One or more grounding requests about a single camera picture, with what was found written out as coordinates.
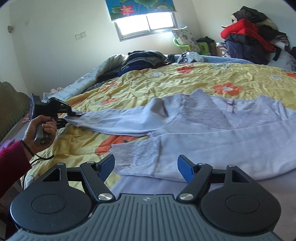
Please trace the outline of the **dark red sleeve forearm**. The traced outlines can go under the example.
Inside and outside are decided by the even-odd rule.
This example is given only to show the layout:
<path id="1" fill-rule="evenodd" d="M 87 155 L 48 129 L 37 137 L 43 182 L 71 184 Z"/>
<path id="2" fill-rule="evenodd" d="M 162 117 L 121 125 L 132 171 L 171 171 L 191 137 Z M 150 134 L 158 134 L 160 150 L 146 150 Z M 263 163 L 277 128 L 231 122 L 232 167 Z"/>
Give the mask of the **dark red sleeve forearm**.
<path id="1" fill-rule="evenodd" d="M 22 140 L 1 150 L 1 197 L 32 168 L 31 154 Z"/>

